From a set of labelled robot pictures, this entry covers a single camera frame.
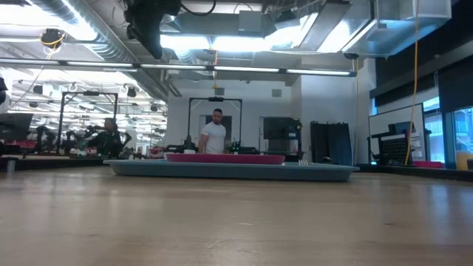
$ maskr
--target man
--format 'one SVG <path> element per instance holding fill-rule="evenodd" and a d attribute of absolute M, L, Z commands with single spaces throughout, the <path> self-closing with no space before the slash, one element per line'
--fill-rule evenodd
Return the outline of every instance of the man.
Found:
<path fill-rule="evenodd" d="M 202 129 L 199 141 L 199 153 L 223 154 L 225 150 L 225 136 L 227 131 L 222 126 L 223 113 L 221 109 L 215 109 L 212 122 Z"/>
<path fill-rule="evenodd" d="M 100 132 L 87 143 L 88 147 L 97 147 L 97 154 L 116 158 L 119 156 L 122 143 L 120 132 L 114 119 L 106 118 L 103 125 L 105 131 Z"/>

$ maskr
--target white t-shirt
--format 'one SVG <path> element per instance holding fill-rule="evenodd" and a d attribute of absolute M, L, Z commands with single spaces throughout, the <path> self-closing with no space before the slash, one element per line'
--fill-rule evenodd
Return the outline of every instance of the white t-shirt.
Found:
<path fill-rule="evenodd" d="M 202 134 L 208 136 L 207 143 L 205 144 L 206 154 L 223 154 L 225 150 L 225 136 L 227 131 L 225 127 L 216 125 L 214 122 L 210 122 L 202 129 Z"/>

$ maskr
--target table surface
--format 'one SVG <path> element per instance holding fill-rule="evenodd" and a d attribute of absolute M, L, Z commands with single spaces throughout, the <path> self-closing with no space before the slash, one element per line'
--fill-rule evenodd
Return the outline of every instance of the table surface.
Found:
<path fill-rule="evenodd" d="M 473 185 L 0 174 L 0 265 L 469 265 Z"/>

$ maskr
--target pink tray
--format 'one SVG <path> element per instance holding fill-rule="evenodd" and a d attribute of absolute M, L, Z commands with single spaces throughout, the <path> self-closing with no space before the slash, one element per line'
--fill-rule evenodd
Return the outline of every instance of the pink tray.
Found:
<path fill-rule="evenodd" d="M 281 165 L 285 157 L 281 155 L 246 155 L 246 154 L 167 154 L 173 163 L 244 163 Z"/>

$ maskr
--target gray base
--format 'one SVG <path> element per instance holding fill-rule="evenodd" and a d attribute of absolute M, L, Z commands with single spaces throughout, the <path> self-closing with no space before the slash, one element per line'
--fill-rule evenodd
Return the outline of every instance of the gray base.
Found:
<path fill-rule="evenodd" d="M 119 175 L 147 177 L 238 178 L 250 180 L 348 181 L 358 167 L 312 163 L 300 166 L 251 165 L 233 163 L 170 163 L 166 160 L 107 160 Z"/>

